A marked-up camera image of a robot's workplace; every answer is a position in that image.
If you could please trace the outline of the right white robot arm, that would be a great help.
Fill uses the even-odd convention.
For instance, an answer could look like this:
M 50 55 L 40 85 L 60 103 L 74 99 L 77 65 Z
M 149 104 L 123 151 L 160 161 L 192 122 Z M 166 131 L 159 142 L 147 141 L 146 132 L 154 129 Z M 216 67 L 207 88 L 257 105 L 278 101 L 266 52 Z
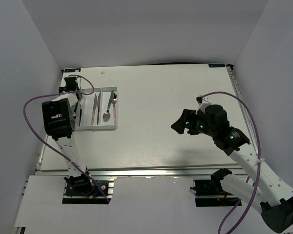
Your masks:
M 211 175 L 211 190 L 220 195 L 236 196 L 255 209 L 265 224 L 281 234 L 293 225 L 293 187 L 284 182 L 261 157 L 249 138 L 232 127 L 227 112 L 221 105 L 211 104 L 197 97 L 198 109 L 184 109 L 179 119 L 171 125 L 178 134 L 205 134 L 212 138 L 217 148 L 235 161 L 254 182 L 250 185 L 232 171 L 221 168 Z

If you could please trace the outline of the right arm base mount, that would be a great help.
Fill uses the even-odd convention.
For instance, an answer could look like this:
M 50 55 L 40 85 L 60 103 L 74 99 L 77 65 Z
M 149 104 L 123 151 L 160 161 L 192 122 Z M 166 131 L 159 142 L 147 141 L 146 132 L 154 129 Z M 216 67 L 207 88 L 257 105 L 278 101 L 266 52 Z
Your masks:
M 232 175 L 226 168 L 221 168 L 210 176 L 210 179 L 194 181 L 190 191 L 194 192 L 196 207 L 233 207 L 238 198 L 225 192 L 221 186 L 221 180 L 225 176 Z

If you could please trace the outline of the green handled spoon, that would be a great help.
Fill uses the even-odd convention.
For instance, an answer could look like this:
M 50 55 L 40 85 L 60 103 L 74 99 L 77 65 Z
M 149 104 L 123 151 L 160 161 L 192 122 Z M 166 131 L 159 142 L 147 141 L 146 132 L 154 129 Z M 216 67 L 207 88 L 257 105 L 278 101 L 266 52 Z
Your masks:
M 110 94 L 110 97 L 109 97 L 109 102 L 108 102 L 107 110 L 103 114 L 103 121 L 104 122 L 107 122 L 110 119 L 110 112 L 109 111 L 110 111 L 110 106 L 111 106 L 113 100 L 114 100 L 114 92 L 112 91 L 111 94 Z

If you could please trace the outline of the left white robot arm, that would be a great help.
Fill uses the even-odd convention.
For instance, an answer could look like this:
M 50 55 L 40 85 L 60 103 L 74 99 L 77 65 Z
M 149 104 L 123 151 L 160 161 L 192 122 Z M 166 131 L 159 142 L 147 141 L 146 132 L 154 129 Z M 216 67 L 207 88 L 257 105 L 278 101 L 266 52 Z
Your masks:
M 68 179 L 77 181 L 77 189 L 87 195 L 93 190 L 93 182 L 83 173 L 87 167 L 81 159 L 75 144 L 73 132 L 76 129 L 77 110 L 81 109 L 78 77 L 69 75 L 64 78 L 65 86 L 59 88 L 60 95 L 51 101 L 42 103 L 44 129 L 57 143 L 68 168 Z

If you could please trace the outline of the pink handled knife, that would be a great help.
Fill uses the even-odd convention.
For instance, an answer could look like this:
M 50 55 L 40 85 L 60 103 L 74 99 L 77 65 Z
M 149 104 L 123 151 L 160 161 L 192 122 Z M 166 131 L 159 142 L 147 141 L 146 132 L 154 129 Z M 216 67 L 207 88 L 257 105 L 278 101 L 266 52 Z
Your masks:
M 91 126 L 94 125 L 94 117 L 95 117 L 96 108 L 97 108 L 97 95 L 95 94 L 94 103 L 93 103 L 93 110 L 92 110 L 92 116 L 91 116 Z

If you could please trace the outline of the green handled fork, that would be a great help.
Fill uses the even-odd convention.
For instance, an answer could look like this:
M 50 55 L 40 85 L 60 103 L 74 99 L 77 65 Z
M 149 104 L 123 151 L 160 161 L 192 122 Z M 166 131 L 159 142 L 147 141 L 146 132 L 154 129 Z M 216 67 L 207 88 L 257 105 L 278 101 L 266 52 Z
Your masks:
M 77 101 L 77 103 L 74 105 L 74 111 L 73 111 L 73 118 L 76 119 L 77 115 L 76 115 L 76 111 L 79 107 L 79 101 Z

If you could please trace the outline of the black handled fork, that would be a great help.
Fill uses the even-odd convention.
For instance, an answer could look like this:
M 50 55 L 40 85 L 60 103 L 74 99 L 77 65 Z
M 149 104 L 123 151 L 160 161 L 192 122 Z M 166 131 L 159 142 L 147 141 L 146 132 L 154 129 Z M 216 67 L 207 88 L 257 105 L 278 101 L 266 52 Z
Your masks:
M 79 126 L 80 126 L 81 120 L 82 120 L 82 114 L 83 114 L 82 102 L 80 102 L 79 107 L 80 107 L 80 111 L 79 111 Z

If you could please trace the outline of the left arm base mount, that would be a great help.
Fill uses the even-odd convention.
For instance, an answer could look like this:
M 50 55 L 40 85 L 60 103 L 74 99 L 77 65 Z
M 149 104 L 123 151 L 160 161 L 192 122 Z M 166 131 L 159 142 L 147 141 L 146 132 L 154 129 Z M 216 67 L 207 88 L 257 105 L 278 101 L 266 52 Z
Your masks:
M 87 205 L 107 205 L 111 198 L 108 197 L 109 181 L 97 180 L 96 186 L 91 179 L 81 175 L 78 177 L 64 177 L 65 188 L 63 192 L 62 204 L 87 204 Z

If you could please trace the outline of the pink handled spoon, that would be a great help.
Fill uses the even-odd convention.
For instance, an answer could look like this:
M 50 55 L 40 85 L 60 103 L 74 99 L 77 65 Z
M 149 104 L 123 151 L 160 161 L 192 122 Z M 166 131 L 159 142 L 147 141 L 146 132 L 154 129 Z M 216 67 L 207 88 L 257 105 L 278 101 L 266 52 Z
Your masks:
M 112 98 L 112 104 L 113 104 L 113 122 L 116 124 L 116 103 L 117 103 L 117 94 L 113 93 L 113 98 Z

